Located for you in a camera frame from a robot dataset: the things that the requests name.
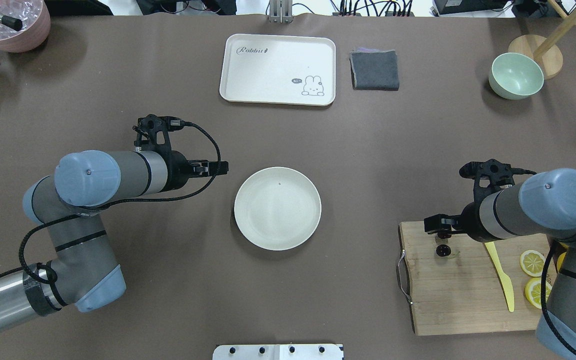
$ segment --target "gray cloth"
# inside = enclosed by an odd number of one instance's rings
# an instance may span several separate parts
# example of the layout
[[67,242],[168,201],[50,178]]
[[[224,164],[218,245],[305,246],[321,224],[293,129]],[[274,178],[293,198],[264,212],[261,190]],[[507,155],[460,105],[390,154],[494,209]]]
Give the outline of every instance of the gray cloth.
[[359,48],[350,53],[352,86],[363,90],[400,89],[395,50]]

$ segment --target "round plate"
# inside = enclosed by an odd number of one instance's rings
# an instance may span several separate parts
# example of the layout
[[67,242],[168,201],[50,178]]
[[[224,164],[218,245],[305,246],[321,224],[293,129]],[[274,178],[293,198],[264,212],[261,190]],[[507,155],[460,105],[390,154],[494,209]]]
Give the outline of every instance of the round plate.
[[313,235],[322,200],[313,182],[297,170],[270,167],[252,174],[235,198],[235,221],[252,244],[288,250]]

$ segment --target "lemon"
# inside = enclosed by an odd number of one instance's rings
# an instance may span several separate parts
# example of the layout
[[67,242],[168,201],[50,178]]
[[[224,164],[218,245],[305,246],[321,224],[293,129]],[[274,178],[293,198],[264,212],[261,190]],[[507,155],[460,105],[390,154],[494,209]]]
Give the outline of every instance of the lemon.
[[559,255],[557,259],[557,271],[560,271],[562,269],[562,264],[564,264],[564,258],[566,258],[565,252]]
[[[551,290],[553,286],[546,282],[546,300],[548,300],[548,296],[551,294]],[[531,303],[535,308],[541,309],[542,308],[542,280],[538,277],[533,277],[528,280],[526,286],[523,288],[523,294],[528,299],[528,302]]]
[[526,274],[536,278],[542,275],[546,258],[536,250],[526,250],[519,256],[519,264]]

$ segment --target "pink bowl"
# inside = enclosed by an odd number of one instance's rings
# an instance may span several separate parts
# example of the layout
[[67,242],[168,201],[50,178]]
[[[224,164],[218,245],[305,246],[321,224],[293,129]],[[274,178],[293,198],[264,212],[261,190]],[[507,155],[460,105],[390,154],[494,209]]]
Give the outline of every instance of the pink bowl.
[[[39,16],[25,29],[0,39],[0,50],[9,53],[23,53],[32,50],[45,41],[50,32],[50,14],[43,0],[26,0],[39,6]],[[9,5],[12,0],[0,0],[0,5]]]

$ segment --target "wooden cutting board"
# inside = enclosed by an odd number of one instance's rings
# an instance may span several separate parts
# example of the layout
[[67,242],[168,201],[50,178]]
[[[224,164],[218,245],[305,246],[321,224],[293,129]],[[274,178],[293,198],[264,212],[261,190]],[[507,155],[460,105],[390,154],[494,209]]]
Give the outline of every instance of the wooden cutting board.
[[[447,240],[448,257],[435,253],[435,235],[424,232],[423,221],[399,224],[401,248],[405,250],[411,313],[417,335],[490,333],[535,330],[542,311],[530,305],[524,287],[530,276],[521,269],[519,256],[536,250],[544,256],[546,235],[535,234],[494,242],[503,271],[514,289],[514,312],[506,298],[484,244],[465,234]],[[556,277],[551,262],[549,282]]]

